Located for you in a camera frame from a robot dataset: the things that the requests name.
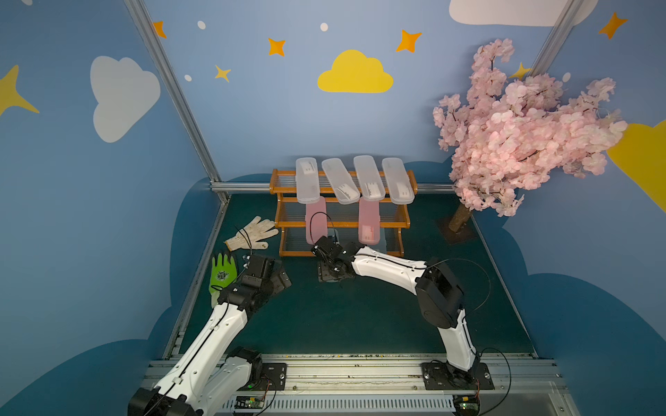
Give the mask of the blue pencil case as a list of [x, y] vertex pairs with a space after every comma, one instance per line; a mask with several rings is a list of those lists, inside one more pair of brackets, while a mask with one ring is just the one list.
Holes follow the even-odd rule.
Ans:
[[326, 263], [318, 262], [317, 280], [320, 283], [338, 283], [341, 281], [341, 278], [336, 272], [332, 271]]

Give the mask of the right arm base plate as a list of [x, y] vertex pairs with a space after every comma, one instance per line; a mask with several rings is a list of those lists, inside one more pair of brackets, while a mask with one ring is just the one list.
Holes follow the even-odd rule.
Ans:
[[423, 362], [421, 376], [426, 390], [495, 390], [487, 365], [478, 360], [467, 371], [439, 360]]

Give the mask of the pink pencil case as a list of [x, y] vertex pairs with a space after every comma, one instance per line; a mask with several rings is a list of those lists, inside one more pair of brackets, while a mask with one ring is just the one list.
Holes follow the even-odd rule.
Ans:
[[361, 244], [376, 245], [381, 239], [381, 216], [378, 201], [359, 200], [358, 240]]
[[321, 237], [328, 235], [325, 197], [321, 196], [317, 202], [305, 206], [305, 233], [306, 241], [310, 245], [314, 245]]

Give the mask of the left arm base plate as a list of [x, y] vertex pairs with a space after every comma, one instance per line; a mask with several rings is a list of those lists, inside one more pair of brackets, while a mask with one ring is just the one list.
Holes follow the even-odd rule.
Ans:
[[253, 370], [251, 378], [240, 391], [284, 391], [288, 365], [280, 362], [264, 363], [260, 370]]

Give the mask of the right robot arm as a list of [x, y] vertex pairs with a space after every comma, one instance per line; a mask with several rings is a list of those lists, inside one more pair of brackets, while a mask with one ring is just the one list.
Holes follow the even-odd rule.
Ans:
[[464, 373], [475, 367], [478, 356], [468, 330], [464, 290], [445, 262], [397, 258], [354, 242], [343, 246], [332, 237], [321, 237], [311, 252], [322, 282], [370, 277], [415, 295], [421, 315], [440, 333], [449, 367]]

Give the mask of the clear pencil case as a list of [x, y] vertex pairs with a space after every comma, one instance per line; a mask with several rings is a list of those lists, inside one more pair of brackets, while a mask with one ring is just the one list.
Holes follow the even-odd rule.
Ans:
[[317, 203], [320, 199], [319, 171], [317, 160], [304, 157], [296, 161], [296, 188], [298, 203], [303, 205]]
[[384, 199], [386, 190], [374, 158], [370, 155], [359, 155], [353, 162], [362, 197], [369, 202]]
[[398, 206], [411, 204], [415, 193], [403, 161], [399, 158], [384, 158], [382, 167], [392, 203]]
[[325, 159], [322, 168], [341, 205], [350, 205], [359, 201], [361, 194], [341, 159]]

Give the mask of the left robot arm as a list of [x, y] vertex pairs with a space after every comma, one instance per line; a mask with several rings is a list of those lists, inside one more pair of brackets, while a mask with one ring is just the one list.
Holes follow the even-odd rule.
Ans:
[[271, 387], [263, 381], [261, 354], [236, 348], [236, 336], [271, 298], [291, 286], [282, 262], [253, 254], [236, 279], [216, 285], [218, 304], [187, 352], [153, 388], [139, 388], [129, 415], [214, 415], [242, 388]]

